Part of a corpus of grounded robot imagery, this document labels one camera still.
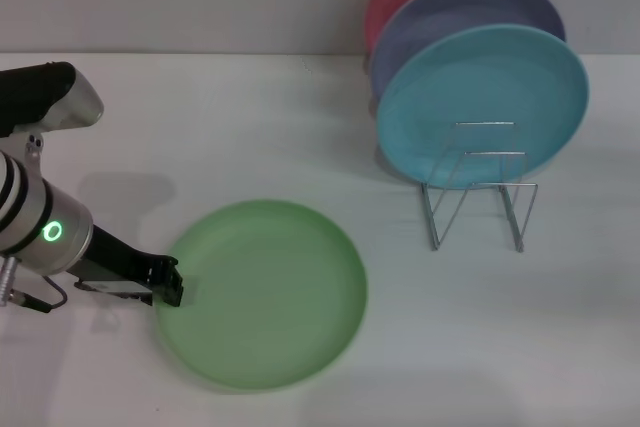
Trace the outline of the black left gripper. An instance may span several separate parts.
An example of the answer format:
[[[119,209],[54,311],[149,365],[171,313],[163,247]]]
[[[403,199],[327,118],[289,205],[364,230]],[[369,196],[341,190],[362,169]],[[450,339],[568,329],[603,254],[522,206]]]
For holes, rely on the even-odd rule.
[[[153,292],[167,305],[179,307],[184,288],[177,266],[174,257],[141,252],[95,226],[87,249],[74,265],[74,287],[146,305],[152,304]]]

